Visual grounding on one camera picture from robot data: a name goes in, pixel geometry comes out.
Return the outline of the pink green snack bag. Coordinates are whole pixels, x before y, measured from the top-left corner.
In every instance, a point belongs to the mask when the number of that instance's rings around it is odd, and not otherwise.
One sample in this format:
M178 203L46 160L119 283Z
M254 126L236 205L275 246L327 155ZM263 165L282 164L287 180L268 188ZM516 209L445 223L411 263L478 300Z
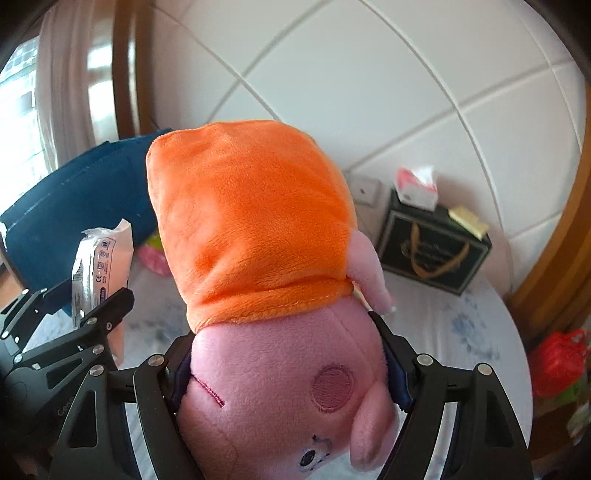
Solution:
M157 231L152 233L139 247L137 256L140 262L152 273L161 277L171 276L171 271Z

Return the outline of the pink tissue pack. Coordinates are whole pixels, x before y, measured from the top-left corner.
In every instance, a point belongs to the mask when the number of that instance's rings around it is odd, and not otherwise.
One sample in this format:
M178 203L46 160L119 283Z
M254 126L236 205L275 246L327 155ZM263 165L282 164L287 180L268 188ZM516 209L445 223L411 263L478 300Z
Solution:
M439 202L439 192L433 166L399 168L394 180L399 200L414 208L434 212Z

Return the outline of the yellow sticky note pad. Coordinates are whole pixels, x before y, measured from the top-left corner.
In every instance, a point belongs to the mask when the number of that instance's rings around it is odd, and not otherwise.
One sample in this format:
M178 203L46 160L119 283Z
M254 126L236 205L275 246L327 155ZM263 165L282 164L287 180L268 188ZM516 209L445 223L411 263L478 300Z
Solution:
M478 240L483 240L488 234L489 225L466 207L454 207L448 211L448 214L454 222L467 230Z

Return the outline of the blue plastic storage crate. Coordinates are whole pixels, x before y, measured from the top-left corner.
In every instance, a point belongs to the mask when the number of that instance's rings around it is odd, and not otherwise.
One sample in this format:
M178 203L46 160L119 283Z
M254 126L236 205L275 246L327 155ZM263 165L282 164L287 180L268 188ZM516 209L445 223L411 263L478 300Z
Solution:
M50 173L1 214L3 254L18 282L33 291L70 277L82 232L132 227L135 246L157 226L145 157L166 130L104 142Z

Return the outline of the red plastic bag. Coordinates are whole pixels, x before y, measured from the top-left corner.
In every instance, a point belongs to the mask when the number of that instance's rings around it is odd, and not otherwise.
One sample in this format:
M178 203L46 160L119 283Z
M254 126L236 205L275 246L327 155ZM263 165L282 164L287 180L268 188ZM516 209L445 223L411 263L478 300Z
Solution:
M589 353L585 330L554 332L528 354L534 396L553 398L575 384Z

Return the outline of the white wall socket panel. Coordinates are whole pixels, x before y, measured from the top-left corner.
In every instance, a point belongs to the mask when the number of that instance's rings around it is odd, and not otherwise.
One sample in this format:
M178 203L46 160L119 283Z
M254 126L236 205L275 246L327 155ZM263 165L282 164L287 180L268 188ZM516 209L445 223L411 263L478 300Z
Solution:
M372 236L381 227L382 184L378 179L353 174L346 174L346 183L353 197L359 229Z

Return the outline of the black gift bag box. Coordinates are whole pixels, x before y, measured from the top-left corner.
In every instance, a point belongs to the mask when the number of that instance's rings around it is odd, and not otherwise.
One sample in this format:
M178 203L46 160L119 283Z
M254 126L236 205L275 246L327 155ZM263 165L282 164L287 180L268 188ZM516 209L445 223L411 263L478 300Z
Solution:
M377 252L384 270L460 296L492 248L488 235L477 238L446 207L421 210L393 192Z

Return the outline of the pink sheer curtain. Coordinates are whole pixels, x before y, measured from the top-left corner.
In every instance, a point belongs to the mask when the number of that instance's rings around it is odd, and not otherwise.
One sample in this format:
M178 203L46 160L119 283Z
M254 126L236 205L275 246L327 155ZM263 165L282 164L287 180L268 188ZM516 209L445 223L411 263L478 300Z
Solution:
M113 81L114 1L59 1L43 17L35 104L47 170L119 138Z

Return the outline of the orange dress pig plush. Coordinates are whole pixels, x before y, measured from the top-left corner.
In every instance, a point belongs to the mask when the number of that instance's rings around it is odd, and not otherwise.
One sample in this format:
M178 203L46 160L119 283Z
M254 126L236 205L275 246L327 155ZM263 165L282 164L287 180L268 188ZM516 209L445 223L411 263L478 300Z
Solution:
M176 421L208 479L304 479L387 459L397 413L372 312L393 308L346 180L271 120L157 137L164 254L193 332Z

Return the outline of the white plastic packet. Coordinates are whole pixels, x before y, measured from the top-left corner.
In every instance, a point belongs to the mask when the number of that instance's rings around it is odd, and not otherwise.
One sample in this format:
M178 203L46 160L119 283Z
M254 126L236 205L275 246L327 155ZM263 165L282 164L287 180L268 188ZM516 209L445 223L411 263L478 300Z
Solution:
M71 274L75 328L91 310L127 286L134 253L131 224L125 219L114 229L98 227L82 234Z

